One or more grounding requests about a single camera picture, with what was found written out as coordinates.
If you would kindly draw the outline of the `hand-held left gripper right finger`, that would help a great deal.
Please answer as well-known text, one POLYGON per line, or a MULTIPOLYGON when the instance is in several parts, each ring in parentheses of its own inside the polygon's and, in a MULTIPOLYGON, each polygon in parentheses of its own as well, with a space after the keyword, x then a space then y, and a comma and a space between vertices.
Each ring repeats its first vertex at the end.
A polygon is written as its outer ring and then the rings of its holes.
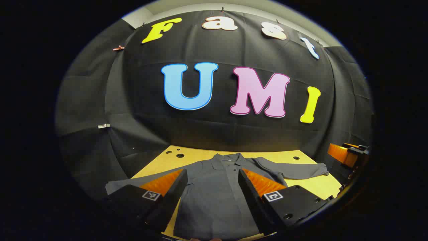
POLYGON ((239 171, 238 183, 264 235, 295 229, 330 201, 300 185, 286 187, 245 168, 239 171))

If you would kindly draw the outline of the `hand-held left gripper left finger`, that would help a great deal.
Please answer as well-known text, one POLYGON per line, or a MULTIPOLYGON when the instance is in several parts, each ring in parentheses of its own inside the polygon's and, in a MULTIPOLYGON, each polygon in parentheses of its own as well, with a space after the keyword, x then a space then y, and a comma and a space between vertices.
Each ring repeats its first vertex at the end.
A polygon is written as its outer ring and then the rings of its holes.
POLYGON ((185 168, 139 186, 127 184, 105 199, 105 209, 138 231, 164 232, 188 184, 185 168))

